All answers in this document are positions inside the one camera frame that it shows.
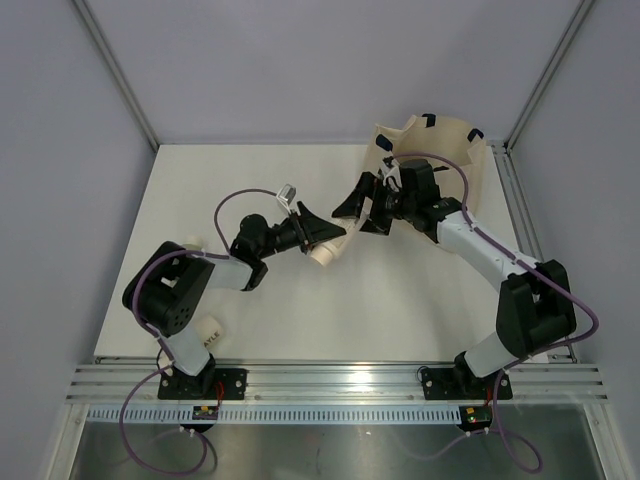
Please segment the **cream tube bottle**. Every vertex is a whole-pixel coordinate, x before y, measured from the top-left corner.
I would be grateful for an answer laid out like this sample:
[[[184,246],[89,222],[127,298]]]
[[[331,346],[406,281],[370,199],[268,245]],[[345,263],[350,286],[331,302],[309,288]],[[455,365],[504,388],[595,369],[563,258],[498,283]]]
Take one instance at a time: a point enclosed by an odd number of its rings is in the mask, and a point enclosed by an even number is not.
[[[343,228],[346,234],[323,242],[312,249],[310,258],[324,267],[342,255],[362,226],[362,222],[355,218],[332,218],[330,222]]]

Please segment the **beige canvas tote bag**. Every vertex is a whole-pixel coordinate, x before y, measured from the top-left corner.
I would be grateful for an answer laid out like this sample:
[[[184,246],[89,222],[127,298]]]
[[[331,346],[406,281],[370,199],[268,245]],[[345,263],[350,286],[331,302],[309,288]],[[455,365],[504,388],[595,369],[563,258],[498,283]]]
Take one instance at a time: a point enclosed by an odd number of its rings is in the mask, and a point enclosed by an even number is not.
[[[393,156],[399,164],[426,159],[443,197],[436,234],[426,236],[443,249],[474,252],[485,242],[473,212],[480,196],[486,148],[484,134],[468,122],[424,114],[411,117],[401,129],[376,126],[366,149],[364,170],[377,176],[378,185],[384,158]]]

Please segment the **pale bottle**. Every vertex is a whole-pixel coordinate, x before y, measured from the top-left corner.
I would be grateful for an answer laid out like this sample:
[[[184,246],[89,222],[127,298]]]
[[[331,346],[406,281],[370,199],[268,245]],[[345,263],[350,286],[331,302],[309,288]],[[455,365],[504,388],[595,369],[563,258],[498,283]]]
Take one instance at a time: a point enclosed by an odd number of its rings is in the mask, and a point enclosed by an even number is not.
[[[204,251],[205,241],[200,236],[189,235],[182,241],[181,246],[187,250]]]

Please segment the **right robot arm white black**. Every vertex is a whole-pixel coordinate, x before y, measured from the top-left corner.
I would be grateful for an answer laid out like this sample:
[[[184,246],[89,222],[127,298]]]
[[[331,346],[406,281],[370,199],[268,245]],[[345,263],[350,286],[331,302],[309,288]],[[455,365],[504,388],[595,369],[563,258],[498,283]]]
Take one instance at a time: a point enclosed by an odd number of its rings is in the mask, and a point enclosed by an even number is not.
[[[499,371],[537,355],[577,328],[568,275],[557,261],[541,262],[501,244],[472,216],[465,198],[445,197],[433,162],[459,167],[435,154],[401,154],[364,172],[334,218],[362,221],[369,233],[386,235],[395,220],[407,222],[457,254],[497,291],[492,333],[458,354],[440,376],[445,390],[464,399],[495,395]]]

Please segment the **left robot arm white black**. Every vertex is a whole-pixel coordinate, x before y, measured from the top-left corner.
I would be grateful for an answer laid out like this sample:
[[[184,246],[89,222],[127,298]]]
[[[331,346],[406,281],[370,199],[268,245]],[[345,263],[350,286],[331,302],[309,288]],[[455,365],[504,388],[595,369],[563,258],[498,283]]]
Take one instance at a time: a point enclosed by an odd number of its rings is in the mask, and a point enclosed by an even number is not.
[[[346,230],[313,214],[303,203],[279,224],[259,214],[244,217],[226,255],[200,252],[166,241],[154,252],[122,295],[122,304],[167,355],[161,369],[162,400],[215,399],[237,374],[216,372],[192,318],[208,288],[252,291],[268,272],[264,259],[293,248],[307,254]]]

